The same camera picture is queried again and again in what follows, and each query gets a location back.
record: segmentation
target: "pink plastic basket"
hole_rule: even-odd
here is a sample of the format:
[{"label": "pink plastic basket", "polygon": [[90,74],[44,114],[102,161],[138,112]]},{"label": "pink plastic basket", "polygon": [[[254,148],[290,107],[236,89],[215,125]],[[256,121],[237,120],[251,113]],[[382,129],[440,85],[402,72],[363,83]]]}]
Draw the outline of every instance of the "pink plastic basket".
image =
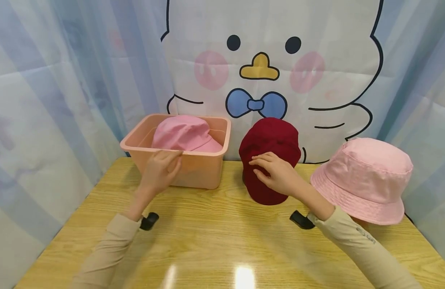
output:
[{"label": "pink plastic basket", "polygon": [[[152,114],[146,116],[120,143],[121,149],[129,152],[135,165],[143,173],[144,166],[153,152],[153,134],[166,118],[173,115]],[[202,153],[185,151],[182,156],[182,169],[172,185],[190,188],[216,189],[219,186],[223,156],[229,146],[231,122],[226,118],[210,118],[199,116],[210,126],[210,135],[222,145],[217,153]]]}]

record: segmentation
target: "cartoon eye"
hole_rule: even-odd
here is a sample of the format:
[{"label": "cartoon eye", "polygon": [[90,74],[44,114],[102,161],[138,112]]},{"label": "cartoon eye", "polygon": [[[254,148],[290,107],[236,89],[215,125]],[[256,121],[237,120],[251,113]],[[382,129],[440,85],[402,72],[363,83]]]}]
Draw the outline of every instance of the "cartoon eye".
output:
[{"label": "cartoon eye", "polygon": [[231,35],[227,39],[227,48],[236,51],[240,47],[240,38],[237,35]]},{"label": "cartoon eye", "polygon": [[290,37],[285,42],[285,50],[290,54],[295,54],[301,47],[301,39],[296,36]]}]

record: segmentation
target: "cartoon character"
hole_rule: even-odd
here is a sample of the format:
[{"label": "cartoon character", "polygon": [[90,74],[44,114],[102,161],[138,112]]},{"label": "cartoon character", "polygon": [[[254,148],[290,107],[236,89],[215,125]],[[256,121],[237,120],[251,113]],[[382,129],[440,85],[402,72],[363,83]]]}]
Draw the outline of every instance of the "cartoon character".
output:
[{"label": "cartoon character", "polygon": [[168,0],[168,113],[232,118],[228,157],[261,118],[299,131],[301,162],[327,161],[364,131],[356,103],[380,73],[383,0]]}]

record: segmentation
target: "finger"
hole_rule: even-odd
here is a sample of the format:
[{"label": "finger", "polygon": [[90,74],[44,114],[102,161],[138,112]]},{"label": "finger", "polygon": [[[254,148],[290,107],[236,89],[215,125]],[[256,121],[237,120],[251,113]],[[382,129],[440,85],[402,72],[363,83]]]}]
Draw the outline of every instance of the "finger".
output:
[{"label": "finger", "polygon": [[270,156],[270,157],[272,157],[274,159],[278,158],[278,156],[275,153],[273,153],[273,152],[267,152],[267,153],[265,153],[265,155],[268,155],[268,156]]},{"label": "finger", "polygon": [[264,159],[265,161],[274,161],[274,158],[270,155],[267,155],[267,153],[263,153],[262,155],[254,156],[252,159]]},{"label": "finger", "polygon": [[178,161],[176,162],[174,169],[168,174],[170,180],[174,180],[174,178],[178,175],[179,171],[181,170],[181,167],[182,167],[182,159],[178,158]]},{"label": "finger", "polygon": [[271,179],[269,179],[264,173],[262,173],[260,170],[254,169],[253,170],[254,174],[256,174],[256,177],[258,177],[258,179],[264,183],[265,185],[267,185]]},{"label": "finger", "polygon": [[153,154],[153,157],[155,157],[156,159],[163,159],[167,155],[167,153],[169,153],[169,152],[159,150]]},{"label": "finger", "polygon": [[269,171],[269,168],[271,167],[271,163],[266,161],[265,159],[254,159],[253,161],[250,161],[249,164],[251,165],[259,165],[260,167],[264,168],[265,170]]},{"label": "finger", "polygon": [[162,151],[159,150],[159,151],[156,151],[156,152],[152,153],[152,158],[155,158],[156,156],[158,156],[158,154],[159,154],[160,152],[162,152]]},{"label": "finger", "polygon": [[171,164],[176,158],[180,157],[182,155],[183,151],[173,151],[170,152],[166,157],[164,158],[164,161],[168,164]]}]

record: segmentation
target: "beige sleeve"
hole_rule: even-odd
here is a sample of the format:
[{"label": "beige sleeve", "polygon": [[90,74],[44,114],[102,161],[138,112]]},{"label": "beige sleeve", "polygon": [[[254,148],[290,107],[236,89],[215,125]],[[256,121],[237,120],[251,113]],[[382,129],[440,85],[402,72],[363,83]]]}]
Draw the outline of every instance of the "beige sleeve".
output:
[{"label": "beige sleeve", "polygon": [[125,256],[141,221],[116,215],[94,251],[73,279],[72,289],[104,289],[110,286],[116,266]]},{"label": "beige sleeve", "polygon": [[310,219],[335,243],[378,289],[422,288],[415,278],[377,240],[357,225],[340,207],[325,222],[312,213]]}]

